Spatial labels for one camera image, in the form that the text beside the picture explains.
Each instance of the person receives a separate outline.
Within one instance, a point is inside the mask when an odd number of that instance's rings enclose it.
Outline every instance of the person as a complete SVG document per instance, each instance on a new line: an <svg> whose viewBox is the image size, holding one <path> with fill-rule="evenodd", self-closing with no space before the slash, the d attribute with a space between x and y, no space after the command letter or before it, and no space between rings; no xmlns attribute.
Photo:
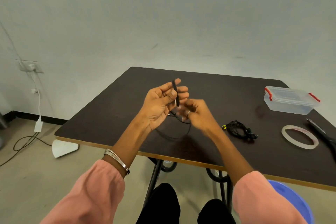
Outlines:
<svg viewBox="0 0 336 224"><path fill-rule="evenodd" d="M233 208L241 223L306 223L300 213L278 194L265 177L249 165L217 124L204 100L189 99L186 86L173 90L172 83L149 90L142 108L120 139L113 152L130 167L137 152L151 131L166 119L180 100L178 115L200 129L217 146L233 185ZM50 223L112 223L125 190L125 168L105 154L85 172L73 188L42 220ZM169 210L162 212L163 205ZM180 206L171 185L160 184L152 192L137 220L140 223L179 223ZM198 224L235 223L225 204L210 200L199 213Z"/></svg>

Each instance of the pink shirt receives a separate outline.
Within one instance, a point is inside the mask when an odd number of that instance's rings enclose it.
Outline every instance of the pink shirt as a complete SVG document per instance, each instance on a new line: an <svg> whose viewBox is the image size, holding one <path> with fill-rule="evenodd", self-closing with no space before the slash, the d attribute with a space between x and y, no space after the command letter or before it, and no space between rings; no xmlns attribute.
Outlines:
<svg viewBox="0 0 336 224"><path fill-rule="evenodd" d="M112 223L124 190L124 179L115 167L98 160L41 223ZM235 185L233 208L242 224L306 224L295 207L257 171Z"/></svg>

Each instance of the bracelet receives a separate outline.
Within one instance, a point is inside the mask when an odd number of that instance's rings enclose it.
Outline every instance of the bracelet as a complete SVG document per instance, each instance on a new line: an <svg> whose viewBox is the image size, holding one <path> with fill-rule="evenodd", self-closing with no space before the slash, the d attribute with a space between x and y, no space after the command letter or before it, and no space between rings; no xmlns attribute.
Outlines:
<svg viewBox="0 0 336 224"><path fill-rule="evenodd" d="M110 150L110 149L106 149L105 152L104 152L104 155L107 154L109 156L111 156L112 158L114 158L116 161L119 162L120 165L122 165L123 168L125 168L127 174L126 175L129 175L130 171L128 169L128 167L125 165L125 163L118 157L117 154L114 153L114 151Z"/></svg>

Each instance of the white masking tape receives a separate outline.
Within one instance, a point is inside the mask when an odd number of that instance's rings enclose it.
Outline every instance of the white masking tape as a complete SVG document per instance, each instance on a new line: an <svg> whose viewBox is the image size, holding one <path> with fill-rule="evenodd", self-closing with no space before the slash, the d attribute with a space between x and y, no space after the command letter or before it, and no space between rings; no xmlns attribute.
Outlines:
<svg viewBox="0 0 336 224"><path fill-rule="evenodd" d="M286 133L286 129L294 129L297 131L300 131L304 134L306 134L307 136L309 136L309 138L313 141L313 145L309 145L309 144L304 144L304 143L300 143L296 140L294 140L293 138L291 138L287 133ZM316 146L319 145L319 141L317 140L316 136L314 136L312 133L310 133L308 130L305 130L304 128L300 128L297 126L292 126L292 125L288 125L288 126L284 126L281 130L282 135L288 140L290 141L292 144L295 144L296 146L299 146L300 148L304 148L304 149L308 149L308 150L312 150L315 149Z"/></svg>

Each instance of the baseboard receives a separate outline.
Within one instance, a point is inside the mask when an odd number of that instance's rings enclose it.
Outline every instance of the baseboard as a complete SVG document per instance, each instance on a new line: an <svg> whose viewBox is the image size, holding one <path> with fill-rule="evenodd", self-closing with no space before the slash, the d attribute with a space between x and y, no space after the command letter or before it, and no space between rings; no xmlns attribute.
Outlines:
<svg viewBox="0 0 336 224"><path fill-rule="evenodd" d="M39 118L37 114L32 114L32 113L27 113L27 112L18 112L18 111L11 111L5 114L3 117L7 123L11 122L16 117L21 118L21 119L26 119L26 120L38 120ZM58 119L58 118L53 118L53 117L48 117L48 116L41 116L41 119L43 122L56 124L56 125L63 125L64 123L68 121L68 120Z"/></svg>

